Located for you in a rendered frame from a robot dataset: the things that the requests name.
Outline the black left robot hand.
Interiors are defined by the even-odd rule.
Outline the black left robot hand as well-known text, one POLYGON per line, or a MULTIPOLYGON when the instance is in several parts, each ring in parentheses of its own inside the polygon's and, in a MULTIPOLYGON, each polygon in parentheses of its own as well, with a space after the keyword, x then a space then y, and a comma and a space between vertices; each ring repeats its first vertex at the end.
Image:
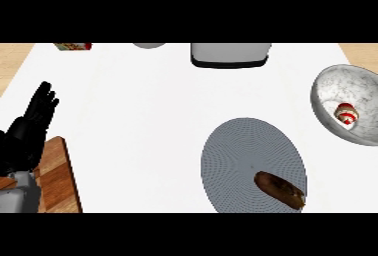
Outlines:
POLYGON ((0 177, 17 171, 32 171, 36 167, 57 104, 51 84, 42 82, 24 114, 14 119, 7 132, 0 130, 0 177))

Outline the grey round placemat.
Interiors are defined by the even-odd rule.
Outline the grey round placemat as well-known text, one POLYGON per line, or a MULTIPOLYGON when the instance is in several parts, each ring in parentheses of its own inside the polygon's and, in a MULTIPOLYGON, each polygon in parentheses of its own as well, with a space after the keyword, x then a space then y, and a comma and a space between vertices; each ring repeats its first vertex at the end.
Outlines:
POLYGON ((305 168, 296 148, 267 122, 236 118, 212 131, 200 156, 206 197, 218 213, 299 213, 267 195, 253 182, 264 171, 306 192, 305 168))

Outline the red and white cupcake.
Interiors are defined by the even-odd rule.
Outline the red and white cupcake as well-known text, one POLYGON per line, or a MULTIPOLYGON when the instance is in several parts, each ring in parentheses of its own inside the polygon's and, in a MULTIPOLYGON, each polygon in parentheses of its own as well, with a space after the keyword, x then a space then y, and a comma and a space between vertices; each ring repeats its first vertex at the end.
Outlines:
POLYGON ((333 112, 334 118, 345 124, 352 124, 358 119, 358 113, 352 105, 340 103, 333 112))

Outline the white marble bowl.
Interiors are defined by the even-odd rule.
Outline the white marble bowl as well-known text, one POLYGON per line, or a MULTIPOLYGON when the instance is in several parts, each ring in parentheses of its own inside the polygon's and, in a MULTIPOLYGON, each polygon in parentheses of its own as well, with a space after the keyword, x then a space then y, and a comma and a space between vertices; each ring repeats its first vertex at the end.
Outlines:
POLYGON ((309 92, 314 115, 329 130, 343 140, 378 146, 378 74, 367 69, 339 64, 317 75, 309 92), (357 121, 345 125, 333 115, 340 103, 352 105, 357 121))

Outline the brown wooden cutting board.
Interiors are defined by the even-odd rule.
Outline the brown wooden cutting board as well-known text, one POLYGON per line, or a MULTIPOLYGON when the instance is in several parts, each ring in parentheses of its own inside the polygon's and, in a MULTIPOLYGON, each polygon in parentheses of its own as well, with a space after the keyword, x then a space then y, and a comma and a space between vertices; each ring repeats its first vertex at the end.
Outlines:
MULTIPOLYGON (((66 142, 61 137, 55 136, 45 142, 39 164, 32 174, 41 188, 36 213, 80 213, 66 142)), ((0 177, 0 190, 14 187, 11 175, 0 177)))

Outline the red and green box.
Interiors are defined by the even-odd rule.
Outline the red and green box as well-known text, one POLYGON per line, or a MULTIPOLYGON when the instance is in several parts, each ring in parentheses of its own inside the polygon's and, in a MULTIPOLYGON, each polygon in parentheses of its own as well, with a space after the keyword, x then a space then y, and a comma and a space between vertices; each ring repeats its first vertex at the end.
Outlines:
POLYGON ((60 51, 80 51, 91 49, 91 43, 52 43, 60 51))

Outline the pale grey round object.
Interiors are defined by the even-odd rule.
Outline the pale grey round object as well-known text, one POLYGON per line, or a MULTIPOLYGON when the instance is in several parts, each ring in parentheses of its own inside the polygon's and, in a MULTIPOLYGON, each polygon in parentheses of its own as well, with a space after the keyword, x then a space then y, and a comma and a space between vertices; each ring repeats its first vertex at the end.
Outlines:
POLYGON ((153 49, 160 47, 165 43, 132 43, 141 49, 153 49))

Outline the grey and black appliance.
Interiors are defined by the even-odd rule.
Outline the grey and black appliance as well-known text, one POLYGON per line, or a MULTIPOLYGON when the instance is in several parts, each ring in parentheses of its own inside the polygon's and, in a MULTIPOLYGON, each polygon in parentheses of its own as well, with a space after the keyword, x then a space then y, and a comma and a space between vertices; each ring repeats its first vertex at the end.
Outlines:
POLYGON ((190 61, 196 67, 237 69, 261 67, 269 43, 191 43, 190 61))

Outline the brown oblong bread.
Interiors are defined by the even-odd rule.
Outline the brown oblong bread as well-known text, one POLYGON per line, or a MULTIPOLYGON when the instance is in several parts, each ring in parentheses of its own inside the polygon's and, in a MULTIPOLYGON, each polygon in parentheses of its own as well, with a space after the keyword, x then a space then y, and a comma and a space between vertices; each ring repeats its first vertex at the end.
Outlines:
POLYGON ((258 171, 253 182, 259 190, 292 209, 299 210, 303 207, 302 191, 278 176, 258 171))

